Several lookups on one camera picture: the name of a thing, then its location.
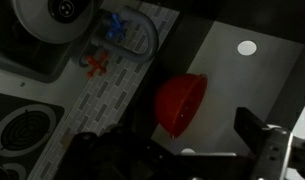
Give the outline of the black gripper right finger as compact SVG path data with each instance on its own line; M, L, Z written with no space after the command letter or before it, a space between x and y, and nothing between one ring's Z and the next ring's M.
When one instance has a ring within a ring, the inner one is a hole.
M289 163L293 135L270 128L249 109L238 107L234 129L255 154L250 180L283 180Z

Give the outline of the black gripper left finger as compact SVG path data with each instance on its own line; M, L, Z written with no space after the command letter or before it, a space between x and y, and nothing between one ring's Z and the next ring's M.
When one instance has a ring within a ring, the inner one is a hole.
M119 127L73 136L53 180L166 180L144 141Z

